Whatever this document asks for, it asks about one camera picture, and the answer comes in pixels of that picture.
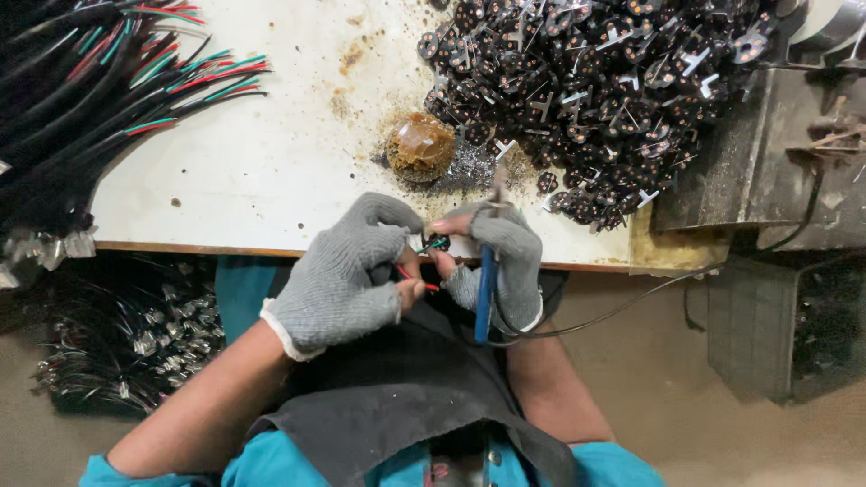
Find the floor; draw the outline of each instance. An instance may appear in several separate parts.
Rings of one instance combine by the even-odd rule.
[[[573,274],[554,322],[592,318],[659,282]],[[694,315],[703,317],[697,308]],[[110,448],[132,424],[54,415],[47,398],[29,392],[42,356],[34,343],[26,334],[0,336],[0,438],[7,445],[0,472],[22,487],[73,485],[87,457]],[[682,288],[567,335],[565,344],[620,443],[673,487],[863,485],[866,381],[788,408],[734,395],[707,365],[706,335],[685,326]]]

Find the teal shirt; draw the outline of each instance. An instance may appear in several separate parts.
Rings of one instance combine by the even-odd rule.
[[[484,459],[484,484],[528,487],[527,475],[509,444],[491,440],[488,451],[500,454],[498,465]],[[661,477],[643,460],[614,443],[588,443],[572,447],[578,461],[581,487],[663,487]],[[402,450],[377,466],[366,476],[373,487],[423,487],[424,475],[430,472],[430,449],[426,442]],[[196,476],[164,475],[131,479],[117,472],[104,456],[90,458],[81,487],[184,487],[199,479]],[[243,449],[243,454],[229,463],[223,473],[223,487],[293,485],[326,486],[321,476],[288,436],[279,431],[257,435]]]

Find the hand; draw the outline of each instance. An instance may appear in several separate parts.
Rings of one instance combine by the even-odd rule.
[[[493,218],[492,205],[485,201],[450,212],[444,220],[433,223],[433,230],[443,235],[472,237],[479,244],[492,246],[500,259],[494,309],[508,325],[523,331],[539,322],[541,239],[529,228],[523,215],[508,207],[502,209],[501,218]],[[429,249],[427,253],[444,280],[442,287],[457,304],[475,311],[481,270],[458,266],[452,256],[440,250]],[[512,334],[508,327],[500,329]]]
[[[421,218],[407,204],[368,192],[332,229],[322,231],[294,265],[286,287],[262,311],[288,356],[310,360],[326,347],[407,313],[423,295],[424,283],[417,257],[406,251],[406,236],[422,228]],[[368,271],[395,261],[413,278],[373,287]]]

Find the black apron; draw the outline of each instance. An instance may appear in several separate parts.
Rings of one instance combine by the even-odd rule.
[[[446,302],[428,298],[398,325],[299,364],[288,400],[259,418],[248,440],[279,429],[340,487],[363,485],[367,472],[419,441],[486,421],[553,486],[576,485],[569,448],[521,418],[493,351],[464,339],[460,322],[472,315]]]

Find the worker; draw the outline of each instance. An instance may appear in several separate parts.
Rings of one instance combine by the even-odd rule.
[[[496,249],[494,325],[542,322],[541,241],[518,211],[468,205],[433,228]],[[406,240],[422,229],[408,205],[363,195],[261,318],[91,457],[81,485],[662,485],[615,443],[559,338],[519,341],[503,363],[458,336],[479,270],[430,249],[450,299],[426,297]],[[395,263],[410,279],[387,281]]]

